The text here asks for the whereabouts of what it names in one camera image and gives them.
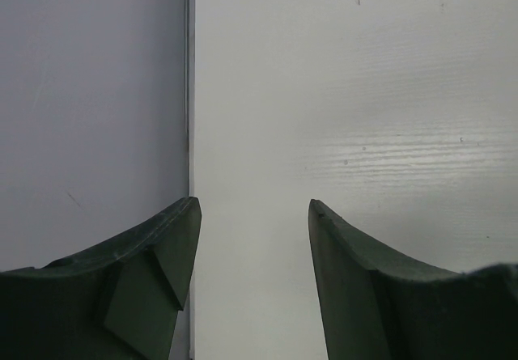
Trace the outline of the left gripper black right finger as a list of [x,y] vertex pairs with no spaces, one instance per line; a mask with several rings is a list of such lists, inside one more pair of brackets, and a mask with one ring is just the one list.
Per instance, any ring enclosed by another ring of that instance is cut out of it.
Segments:
[[454,273],[311,200],[308,230],[331,359],[514,359],[517,267]]

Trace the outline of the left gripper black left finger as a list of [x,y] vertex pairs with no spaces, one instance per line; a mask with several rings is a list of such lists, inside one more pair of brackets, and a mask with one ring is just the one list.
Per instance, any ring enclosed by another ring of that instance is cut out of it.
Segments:
[[168,358],[201,222],[199,200],[182,198],[45,267],[2,272],[2,358]]

